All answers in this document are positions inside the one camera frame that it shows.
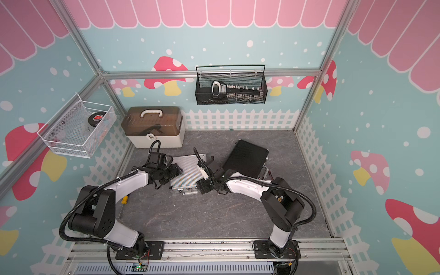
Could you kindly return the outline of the silver aluminium poker case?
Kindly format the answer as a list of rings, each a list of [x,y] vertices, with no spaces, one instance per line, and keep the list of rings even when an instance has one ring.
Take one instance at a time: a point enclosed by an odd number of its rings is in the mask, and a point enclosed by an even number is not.
[[[174,158],[183,173],[170,181],[172,194],[195,195],[198,194],[197,181],[203,178],[198,166],[198,158],[195,155]]]

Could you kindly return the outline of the black poker case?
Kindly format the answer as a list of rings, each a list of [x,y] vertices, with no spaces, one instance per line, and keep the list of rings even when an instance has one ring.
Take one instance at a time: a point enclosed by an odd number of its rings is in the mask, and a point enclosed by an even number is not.
[[[269,155],[269,150],[240,139],[222,168],[239,172],[250,178],[258,178]]]

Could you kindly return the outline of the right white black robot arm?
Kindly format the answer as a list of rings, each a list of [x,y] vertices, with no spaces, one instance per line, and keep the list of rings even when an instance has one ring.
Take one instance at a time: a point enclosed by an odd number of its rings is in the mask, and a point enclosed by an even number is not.
[[[203,178],[197,182],[201,194],[212,190],[219,194],[241,194],[262,203],[273,223],[268,244],[276,252],[283,252],[301,225],[312,222],[317,214],[316,206],[303,193],[291,189],[283,178],[263,181],[222,169],[216,173],[209,168],[199,169]]]

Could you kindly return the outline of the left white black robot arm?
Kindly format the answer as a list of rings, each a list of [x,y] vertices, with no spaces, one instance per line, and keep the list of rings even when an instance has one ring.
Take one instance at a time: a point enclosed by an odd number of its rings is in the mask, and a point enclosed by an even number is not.
[[[129,174],[100,186],[83,187],[61,222],[59,236],[65,241],[95,242],[117,251],[127,249],[144,254],[147,251],[144,235],[117,221],[116,203],[149,184],[158,189],[182,173],[178,164],[146,165],[134,167]]]

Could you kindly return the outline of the socket wrench set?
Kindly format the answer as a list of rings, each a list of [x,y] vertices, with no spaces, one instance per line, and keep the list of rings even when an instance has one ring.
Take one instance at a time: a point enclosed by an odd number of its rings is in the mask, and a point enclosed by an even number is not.
[[[236,102],[260,102],[264,100],[264,91],[259,87],[247,87],[225,84],[220,81],[213,81],[210,97],[212,100],[220,100],[226,103]]]

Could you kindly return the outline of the white box lock latch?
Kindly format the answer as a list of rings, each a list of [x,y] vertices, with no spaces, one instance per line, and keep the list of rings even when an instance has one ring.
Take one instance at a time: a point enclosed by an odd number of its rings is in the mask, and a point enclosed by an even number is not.
[[[157,139],[156,136],[155,136],[154,134],[147,134],[146,137],[147,137],[149,140],[156,140],[156,139]]]

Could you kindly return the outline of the yellow black screwdriver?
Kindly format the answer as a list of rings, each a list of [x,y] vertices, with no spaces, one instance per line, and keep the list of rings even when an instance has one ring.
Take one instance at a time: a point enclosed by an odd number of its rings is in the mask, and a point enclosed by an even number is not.
[[[122,211],[123,211],[123,207],[126,206],[126,204],[127,204],[127,202],[128,202],[128,198],[129,198],[129,196],[126,195],[126,196],[124,196],[123,199],[121,200],[121,207],[120,207],[120,209],[119,209],[118,218],[121,217],[121,214],[122,214]]]

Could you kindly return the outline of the white storage box brown lid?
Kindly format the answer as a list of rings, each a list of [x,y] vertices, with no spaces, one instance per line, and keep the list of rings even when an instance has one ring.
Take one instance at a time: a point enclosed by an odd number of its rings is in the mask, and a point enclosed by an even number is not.
[[[157,114],[140,114],[147,109],[160,109],[163,116]],[[132,107],[124,117],[121,127],[126,137],[138,149],[149,148],[155,141],[160,141],[163,148],[180,148],[183,146],[185,124],[178,107]],[[146,135],[154,134],[156,140],[149,140]]]

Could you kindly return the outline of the black red tape roll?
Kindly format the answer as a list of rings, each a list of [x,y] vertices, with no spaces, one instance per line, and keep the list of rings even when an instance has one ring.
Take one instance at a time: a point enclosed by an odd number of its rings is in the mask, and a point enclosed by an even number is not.
[[[103,120],[106,112],[100,111],[91,114],[88,118],[88,123],[91,127],[97,127],[97,125]]]

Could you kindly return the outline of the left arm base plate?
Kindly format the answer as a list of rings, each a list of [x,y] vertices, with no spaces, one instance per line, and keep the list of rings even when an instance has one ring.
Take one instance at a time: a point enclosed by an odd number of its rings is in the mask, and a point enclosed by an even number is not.
[[[136,244],[133,248],[123,248],[116,252],[117,260],[160,260],[164,251],[164,241],[145,241],[144,245]]]

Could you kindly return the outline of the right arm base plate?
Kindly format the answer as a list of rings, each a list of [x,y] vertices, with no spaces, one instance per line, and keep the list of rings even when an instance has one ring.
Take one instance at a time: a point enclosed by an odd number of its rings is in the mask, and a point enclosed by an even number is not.
[[[256,259],[300,259],[301,253],[297,241],[288,241],[283,248],[279,248],[269,240],[254,241],[252,248]]]

